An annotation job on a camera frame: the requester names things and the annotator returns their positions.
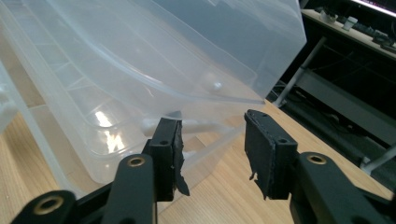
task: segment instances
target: transparent plastic bin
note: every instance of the transparent plastic bin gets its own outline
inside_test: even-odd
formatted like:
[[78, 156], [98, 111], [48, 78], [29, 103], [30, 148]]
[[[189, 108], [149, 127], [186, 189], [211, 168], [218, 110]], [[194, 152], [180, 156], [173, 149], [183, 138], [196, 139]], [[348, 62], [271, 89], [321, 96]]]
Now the transparent plastic bin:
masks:
[[161, 117], [183, 119], [186, 170], [212, 155], [305, 43], [298, 3], [287, 0], [1, 0], [0, 18], [45, 102], [29, 113], [53, 117], [70, 144], [51, 149], [61, 173], [75, 186], [87, 179], [68, 178], [66, 154], [93, 180], [82, 192], [110, 182]]

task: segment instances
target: black plastic part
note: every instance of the black plastic part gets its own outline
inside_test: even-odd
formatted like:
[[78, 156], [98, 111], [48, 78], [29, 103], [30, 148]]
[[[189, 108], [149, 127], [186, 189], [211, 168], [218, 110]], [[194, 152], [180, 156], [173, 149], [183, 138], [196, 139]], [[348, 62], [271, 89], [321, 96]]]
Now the black plastic part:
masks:
[[76, 197], [72, 192], [55, 190], [42, 194], [26, 204], [12, 223], [78, 223], [76, 207]]
[[[317, 219], [314, 223], [387, 223], [330, 158], [302, 153], [295, 171], [306, 199], [295, 197], [297, 192], [293, 192], [291, 202], [300, 206], [309, 203]], [[294, 220], [306, 216], [293, 210], [291, 214]]]
[[184, 162], [182, 153], [181, 120], [161, 119], [151, 140], [148, 140], [144, 154], [154, 161], [157, 202], [171, 202], [175, 189], [190, 195], [189, 188], [181, 176]]
[[77, 201], [79, 223], [100, 223], [107, 203], [111, 185], [107, 184]]
[[152, 159], [139, 154], [124, 158], [111, 186], [102, 222], [157, 223]]
[[297, 143], [270, 116], [249, 110], [245, 151], [256, 184], [264, 199], [288, 199], [292, 179], [290, 166], [298, 157]]

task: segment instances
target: wooden surface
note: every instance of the wooden surface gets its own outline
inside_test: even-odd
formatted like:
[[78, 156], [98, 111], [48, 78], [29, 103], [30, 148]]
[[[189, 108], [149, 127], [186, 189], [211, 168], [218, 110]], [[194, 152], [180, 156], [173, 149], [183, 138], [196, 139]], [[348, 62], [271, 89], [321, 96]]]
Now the wooden surface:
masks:
[[364, 47], [368, 49], [372, 49], [377, 51], [378, 53], [396, 61], [396, 54], [389, 52], [387, 50], [381, 49], [381, 47], [373, 42], [373, 38], [369, 35], [361, 33], [353, 28], [349, 31], [344, 30], [342, 27], [344, 26], [343, 23], [336, 21], [335, 23], [327, 23], [320, 18], [320, 14], [317, 13], [314, 9], [302, 9], [302, 13], [311, 18], [312, 20], [319, 22], [320, 24], [328, 27], [329, 29], [341, 34], [347, 38], [351, 38], [354, 41], [361, 43]]
[[[391, 192], [340, 156], [278, 108], [270, 114], [298, 143], [299, 151], [331, 157], [358, 187], [391, 198]], [[0, 223], [8, 223], [34, 197], [57, 185], [20, 114], [0, 135]], [[213, 173], [159, 214], [159, 223], [292, 223], [288, 201], [264, 201], [244, 152], [244, 135], [234, 141]]]

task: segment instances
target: black machine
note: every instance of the black machine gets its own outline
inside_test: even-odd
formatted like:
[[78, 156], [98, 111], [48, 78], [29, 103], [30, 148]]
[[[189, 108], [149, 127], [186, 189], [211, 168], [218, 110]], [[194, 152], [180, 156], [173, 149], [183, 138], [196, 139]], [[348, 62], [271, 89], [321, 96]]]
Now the black machine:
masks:
[[[245, 151], [264, 199], [287, 200], [295, 223], [393, 223], [396, 201], [355, 188], [328, 157], [297, 152], [297, 143], [273, 120], [249, 110]], [[175, 189], [190, 195], [180, 174], [181, 120], [161, 119], [142, 154], [120, 162], [114, 181], [76, 200], [56, 190], [30, 201], [12, 223], [157, 223], [156, 202]]]

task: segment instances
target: cable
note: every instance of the cable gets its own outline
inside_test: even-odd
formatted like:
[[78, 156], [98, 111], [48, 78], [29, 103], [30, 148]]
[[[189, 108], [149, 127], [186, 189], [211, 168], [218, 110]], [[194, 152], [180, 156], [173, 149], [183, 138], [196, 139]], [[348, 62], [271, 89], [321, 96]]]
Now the cable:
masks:
[[335, 66], [335, 65], [338, 64], [338, 63], [342, 63], [343, 61], [348, 60], [349, 57], [352, 56], [352, 54], [353, 54], [353, 51], [350, 52], [346, 57], [344, 57], [343, 59], [341, 59], [341, 60], [339, 60], [339, 61], [337, 61], [337, 62], [335, 62], [335, 63], [326, 64], [326, 65], [324, 65], [324, 66], [317, 67], [317, 68], [312, 68], [312, 69], [310, 69], [310, 70], [311, 70], [311, 71], [318, 71], [318, 70], [321, 70], [321, 69], [324, 69], [324, 68], [328, 68], [328, 67]]

